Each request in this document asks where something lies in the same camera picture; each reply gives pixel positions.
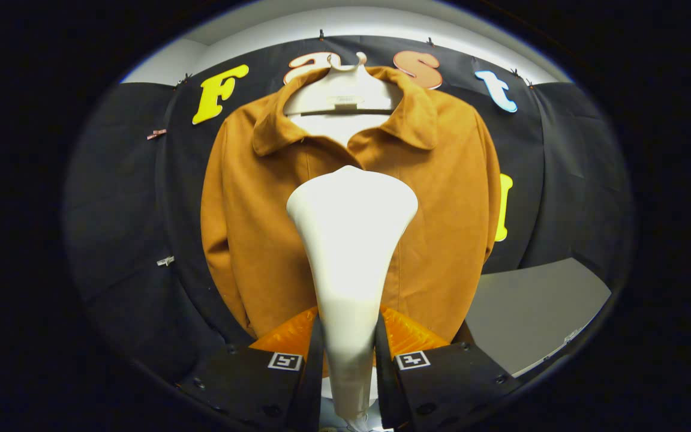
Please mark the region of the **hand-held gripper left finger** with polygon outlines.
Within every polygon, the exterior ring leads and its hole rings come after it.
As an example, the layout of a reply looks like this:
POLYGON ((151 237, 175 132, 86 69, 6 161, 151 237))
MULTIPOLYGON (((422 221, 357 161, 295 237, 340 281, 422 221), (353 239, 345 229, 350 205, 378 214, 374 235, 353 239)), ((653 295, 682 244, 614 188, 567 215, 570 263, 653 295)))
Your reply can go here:
POLYGON ((323 325, 316 309, 294 318, 305 355, 229 344, 178 382, 178 390, 230 431, 317 431, 323 383, 323 325))

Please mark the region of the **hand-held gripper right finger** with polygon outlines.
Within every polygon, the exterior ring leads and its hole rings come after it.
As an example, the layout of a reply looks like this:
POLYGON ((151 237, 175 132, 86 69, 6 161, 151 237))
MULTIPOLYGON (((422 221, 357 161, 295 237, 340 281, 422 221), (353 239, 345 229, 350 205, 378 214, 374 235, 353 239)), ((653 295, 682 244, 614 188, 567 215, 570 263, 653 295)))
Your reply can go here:
POLYGON ((381 307, 374 331, 378 406, 390 430, 465 430, 510 401, 521 381, 476 344, 436 342, 381 307))

